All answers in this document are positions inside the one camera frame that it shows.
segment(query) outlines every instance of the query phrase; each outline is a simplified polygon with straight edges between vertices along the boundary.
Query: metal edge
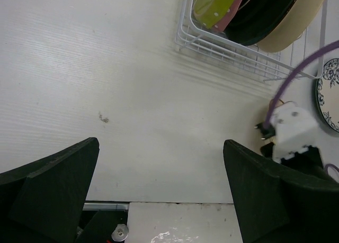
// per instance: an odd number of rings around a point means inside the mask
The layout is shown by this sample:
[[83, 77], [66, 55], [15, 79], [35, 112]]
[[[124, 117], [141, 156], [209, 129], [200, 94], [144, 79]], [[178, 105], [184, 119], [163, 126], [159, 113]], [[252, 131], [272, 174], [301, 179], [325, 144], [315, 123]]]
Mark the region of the metal edge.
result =
[[[185, 41], [186, 43], [189, 42], [188, 40], [186, 40], [186, 39], [184, 39], [184, 38], [181, 38], [181, 37], [180, 37], [180, 39], [181, 39], [182, 41]], [[208, 41], [202, 40], [202, 42], [203, 42], [203, 43], [206, 43], [206, 44], [209, 45], [209, 46], [214, 46], [214, 47], [216, 47], [216, 48], [218, 48], [218, 47], [221, 48], [221, 46], [218, 46], [218, 45], [213, 44], [213, 43], [208, 42]], [[195, 47], [197, 47], [197, 48], [204, 48], [204, 46], [201, 46], [201, 45], [196, 44], [196, 43], [186, 44], [186, 45], [183, 46], [183, 48], [191, 49], [191, 48], [189, 48], [188, 45], [190, 45], [190, 46], [195, 46]], [[239, 54], [239, 53], [237, 53], [237, 52], [234, 52], [234, 51], [231, 51], [231, 50], [229, 50], [229, 49], [226, 49], [226, 48], [224, 48], [224, 49], [227, 50], [227, 52], [228, 52], [229, 54], [233, 54], [234, 56], [240, 57], [240, 58], [245, 59], [245, 60], [244, 60], [244, 61], [241, 61], [241, 60], [239, 60], [239, 59], [237, 59], [237, 58], [235, 58], [235, 57], [232, 58], [231, 56], [228, 56], [228, 55], [222, 55], [221, 53], [216, 52], [216, 51], [214, 51], [214, 53], [217, 54], [217, 55], [219, 55], [219, 56], [225, 57], [225, 58], [227, 58], [227, 59], [229, 59], [229, 60], [233, 60], [234, 62], [237, 62], [237, 63], [239, 63], [239, 64], [242, 64], [242, 65], [244, 65], [244, 66], [246, 66], [246, 67], [255, 68], [255, 69], [257, 69], [257, 70], [267, 72], [267, 70], [259, 69], [259, 68], [257, 68], [256, 66], [253, 66], [253, 65], [250, 65], [250, 64], [246, 63], [246, 61], [247, 61], [247, 62], [248, 62], [248, 61], [251, 61], [251, 62], [255, 63], [256, 65], [258, 64], [258, 65], [261, 65], [261, 66], [263, 66], [263, 67], [266, 67], [266, 68], [270, 69], [270, 70], [273, 71], [273, 72], [279, 72], [279, 73], [282, 73], [282, 74], [286, 75], [286, 73], [284, 73], [283, 71], [281, 71], [281, 70], [279, 70], [279, 69], [277, 69], [277, 68], [273, 68], [273, 67], [271, 67], [271, 66], [265, 65], [265, 64], [262, 63], [262, 62], [256, 61], [255, 59], [248, 58], [248, 57], [246, 57], [246, 56], [244, 56], [244, 55], [241, 55], [241, 54]], [[213, 51], [212, 51], [211, 49], [209, 49], [209, 48], [205, 48], [205, 50], [210, 51], [210, 52], [213, 52]], [[256, 75], [259, 75], [259, 76], [262, 76], [262, 75], [260, 75], [260, 74], [257, 74], [257, 73], [251, 72], [251, 71], [249, 71], [249, 73], [256, 74]], [[271, 72], [267, 72], [267, 73], [270, 74], [270, 75], [273, 75], [273, 76], [277, 77], [277, 79], [282, 79], [281, 77], [279, 77], [279, 75], [276, 75], [276, 74], [271, 73]]]
[[177, 41], [177, 38], [178, 38], [178, 35], [179, 35], [179, 32], [180, 32], [180, 28], [182, 27], [183, 22], [184, 22], [186, 5], [187, 5], [187, 0], [183, 0], [181, 10], [180, 10], [180, 19], [178, 21], [178, 27], [177, 27], [175, 38], [174, 38], [175, 43], [178, 44], [178, 45], [180, 45], [180, 44]]
[[[325, 36], [326, 36], [326, 21], [327, 21], [327, 10], [328, 10], [328, 0], [324, 0], [323, 2], [323, 12], [322, 12], [322, 27], [320, 29], [320, 42], [319, 48], [325, 46]], [[315, 79], [322, 78], [324, 74], [324, 56], [319, 58], [319, 65], [318, 65], [318, 73], [315, 76]]]
[[97, 210], [112, 210], [112, 211], [128, 211], [129, 203], [124, 202], [90, 202], [84, 204], [84, 211], [97, 211]]

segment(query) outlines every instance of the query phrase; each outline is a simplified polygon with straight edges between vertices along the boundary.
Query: wire dish rack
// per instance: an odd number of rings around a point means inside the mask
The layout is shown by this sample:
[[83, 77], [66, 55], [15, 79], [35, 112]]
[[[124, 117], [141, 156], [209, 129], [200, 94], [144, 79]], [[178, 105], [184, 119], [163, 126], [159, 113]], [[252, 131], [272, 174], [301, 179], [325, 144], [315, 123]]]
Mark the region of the wire dish rack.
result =
[[[309, 39], [312, 39], [314, 44], [314, 35], [309, 34], [310, 27], [297, 41], [282, 52], [267, 53], [260, 50], [256, 45], [246, 47], [228, 40], [224, 33], [213, 33], [211, 30], [205, 29], [194, 19], [192, 14], [193, 1], [183, 0], [182, 3], [175, 37], [175, 42], [180, 46], [180, 50], [187, 48], [205, 55], [206, 58], [222, 61], [229, 66], [241, 69], [241, 71], [238, 71], [240, 75], [267, 84], [269, 84], [268, 81], [285, 79], [295, 66], [310, 54], [307, 50], [307, 45], [310, 44]], [[323, 4], [320, 27], [315, 29], [319, 43], [316, 43], [318, 46], [313, 48], [311, 52], [325, 45], [326, 16], [327, 0]], [[324, 57], [321, 57], [316, 65], [299, 73], [297, 78], [321, 78], [323, 65]]]

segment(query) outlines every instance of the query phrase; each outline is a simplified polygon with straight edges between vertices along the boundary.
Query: white countertop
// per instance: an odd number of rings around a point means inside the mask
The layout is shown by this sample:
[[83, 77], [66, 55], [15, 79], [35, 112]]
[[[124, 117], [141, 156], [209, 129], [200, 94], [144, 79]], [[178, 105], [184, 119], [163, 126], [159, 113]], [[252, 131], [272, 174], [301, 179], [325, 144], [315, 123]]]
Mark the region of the white countertop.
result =
[[[231, 203], [224, 141], [259, 147], [272, 92], [179, 53], [180, 2], [0, 0], [0, 172], [97, 137], [88, 200]], [[310, 94], [304, 79], [284, 99], [312, 110]], [[317, 139], [338, 165], [338, 139]]]
[[126, 243], [241, 243], [230, 204], [131, 203]]

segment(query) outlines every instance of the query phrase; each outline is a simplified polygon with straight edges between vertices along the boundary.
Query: black connector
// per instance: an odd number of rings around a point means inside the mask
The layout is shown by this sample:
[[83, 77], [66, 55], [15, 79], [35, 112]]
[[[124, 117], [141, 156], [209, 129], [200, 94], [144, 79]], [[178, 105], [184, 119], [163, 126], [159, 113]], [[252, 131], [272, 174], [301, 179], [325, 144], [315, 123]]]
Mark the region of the black connector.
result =
[[272, 142], [261, 147], [260, 148], [261, 155], [263, 155], [263, 157], [272, 159], [272, 157], [273, 157], [273, 147], [274, 147], [274, 143], [272, 143]]
[[260, 130], [263, 140], [267, 140], [275, 136], [275, 129], [271, 124], [268, 129], [264, 128], [263, 123], [259, 123], [258, 125], [255, 126], [255, 128]]

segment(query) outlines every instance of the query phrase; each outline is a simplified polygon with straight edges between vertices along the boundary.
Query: beige plate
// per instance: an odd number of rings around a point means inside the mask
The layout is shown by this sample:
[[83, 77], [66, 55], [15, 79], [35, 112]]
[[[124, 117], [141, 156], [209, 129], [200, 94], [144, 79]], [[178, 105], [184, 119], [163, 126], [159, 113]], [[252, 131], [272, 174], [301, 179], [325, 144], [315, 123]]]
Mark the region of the beige plate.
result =
[[324, 0], [297, 0], [281, 23], [257, 45], [267, 52], [287, 48], [315, 18]]

